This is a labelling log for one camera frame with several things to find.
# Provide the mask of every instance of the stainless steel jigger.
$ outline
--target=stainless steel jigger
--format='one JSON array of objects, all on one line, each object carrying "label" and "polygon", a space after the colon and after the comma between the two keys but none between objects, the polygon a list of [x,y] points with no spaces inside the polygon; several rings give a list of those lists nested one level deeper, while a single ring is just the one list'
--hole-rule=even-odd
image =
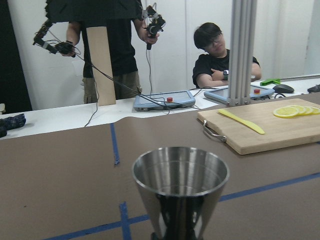
[{"label": "stainless steel jigger", "polygon": [[202,240],[229,168],[204,150],[163,147],[139,156],[132,174],[155,231],[152,240]]}]

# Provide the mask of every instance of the green clip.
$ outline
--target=green clip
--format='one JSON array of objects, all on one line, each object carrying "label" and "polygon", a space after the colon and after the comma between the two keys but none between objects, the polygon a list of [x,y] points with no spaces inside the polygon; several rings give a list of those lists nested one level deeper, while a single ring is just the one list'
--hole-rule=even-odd
[{"label": "green clip", "polygon": [[269,84],[280,84],[280,83],[281,81],[279,78],[268,78],[267,80],[260,82],[260,86],[266,86]]}]

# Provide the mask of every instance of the wooden cutting board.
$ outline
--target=wooden cutting board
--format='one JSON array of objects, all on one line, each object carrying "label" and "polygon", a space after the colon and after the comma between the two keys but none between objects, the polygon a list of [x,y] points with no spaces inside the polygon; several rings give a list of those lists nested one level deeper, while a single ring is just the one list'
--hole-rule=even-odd
[{"label": "wooden cutting board", "polygon": [[251,128],[229,118],[218,110],[198,112],[198,119],[207,120],[207,126],[219,135],[227,137],[226,143],[240,155],[258,153],[320,141],[320,114],[279,118],[273,110],[301,105],[320,108],[320,105],[299,98],[226,108],[236,116],[260,126],[261,135]]}]

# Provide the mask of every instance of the yellow knife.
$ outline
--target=yellow knife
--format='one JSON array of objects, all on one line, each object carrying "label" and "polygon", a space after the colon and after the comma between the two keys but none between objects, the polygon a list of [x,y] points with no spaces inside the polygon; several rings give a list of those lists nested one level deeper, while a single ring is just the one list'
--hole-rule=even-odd
[{"label": "yellow knife", "polygon": [[265,131],[259,127],[257,124],[251,122],[251,121],[248,121],[248,120],[244,120],[236,115],[234,115],[233,113],[225,110],[224,108],[221,108],[218,110],[219,113],[231,118],[231,119],[234,119],[236,120],[237,122],[239,123],[242,123],[244,125],[246,125],[247,127],[251,128],[252,130],[256,131],[258,134],[265,134]]}]

